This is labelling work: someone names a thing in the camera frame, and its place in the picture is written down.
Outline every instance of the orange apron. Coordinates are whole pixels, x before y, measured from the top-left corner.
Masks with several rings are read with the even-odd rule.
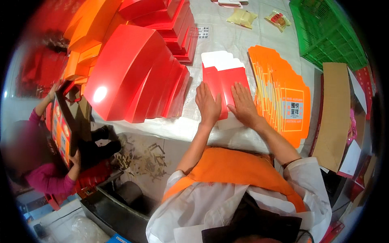
[[[297,213],[306,211],[301,197],[268,161],[241,151],[206,148],[198,164],[164,194],[162,202],[195,182],[254,185],[284,194]]]

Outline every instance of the white plastic bag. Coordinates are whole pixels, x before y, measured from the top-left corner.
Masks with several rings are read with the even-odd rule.
[[[105,243],[109,236],[92,220],[77,216],[72,225],[74,243]]]

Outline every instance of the stack of red boxes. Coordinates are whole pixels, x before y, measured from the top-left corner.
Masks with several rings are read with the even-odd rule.
[[[124,0],[119,14],[138,26],[156,30],[179,62],[193,61],[198,31],[189,0]]]
[[[123,24],[101,51],[84,96],[106,121],[141,123],[180,115],[188,80],[156,30]]]

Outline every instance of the woman in pink sweater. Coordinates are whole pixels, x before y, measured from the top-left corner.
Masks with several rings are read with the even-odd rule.
[[[82,169],[93,167],[120,151],[121,143],[114,141],[98,147],[95,141],[107,139],[109,131],[107,126],[93,131],[92,141],[78,142],[79,149],[70,157],[73,165],[68,171],[51,136],[47,136],[44,126],[39,126],[40,118],[53,101],[57,89],[58,84],[55,84],[34,108],[28,121],[15,122],[4,131],[0,149],[7,174],[15,183],[30,185],[43,193],[69,194]]]

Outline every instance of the person's right hand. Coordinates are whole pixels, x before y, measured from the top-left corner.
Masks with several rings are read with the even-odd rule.
[[[74,165],[81,165],[81,155],[80,151],[77,149],[74,156],[69,156],[69,160],[73,162]]]
[[[241,83],[235,82],[235,85],[231,86],[231,92],[235,106],[231,104],[227,106],[243,125],[256,130],[258,126],[267,124],[266,120],[258,115],[248,88],[243,87]]]

